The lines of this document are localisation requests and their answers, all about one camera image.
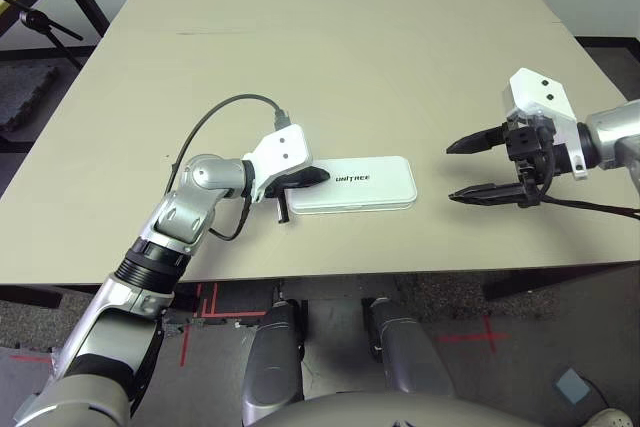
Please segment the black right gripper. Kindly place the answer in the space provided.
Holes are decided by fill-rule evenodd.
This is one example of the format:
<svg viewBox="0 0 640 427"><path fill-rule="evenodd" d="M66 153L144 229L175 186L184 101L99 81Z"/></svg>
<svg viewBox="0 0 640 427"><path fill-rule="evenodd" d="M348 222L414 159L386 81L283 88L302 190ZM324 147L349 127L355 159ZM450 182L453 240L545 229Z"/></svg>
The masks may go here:
<svg viewBox="0 0 640 427"><path fill-rule="evenodd" d="M555 133L550 118L532 118L524 124L508 121L507 126L500 125L456 140L446 149L447 154L474 154L506 143L520 183L474 185L451 193L448 198L469 205L517 204L521 208L539 205L555 175Z"/></svg>

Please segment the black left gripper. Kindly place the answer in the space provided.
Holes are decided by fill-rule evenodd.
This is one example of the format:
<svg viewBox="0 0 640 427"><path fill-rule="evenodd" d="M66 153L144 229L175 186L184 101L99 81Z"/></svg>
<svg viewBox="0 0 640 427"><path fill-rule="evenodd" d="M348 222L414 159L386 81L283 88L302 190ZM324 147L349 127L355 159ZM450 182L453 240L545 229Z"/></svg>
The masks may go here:
<svg viewBox="0 0 640 427"><path fill-rule="evenodd" d="M269 184L264 191L265 198L277 198L278 223L289 222L289 211L286 189L309 188L324 183L331 178L330 173L322 168L309 166L290 176L280 176Z"/></svg>

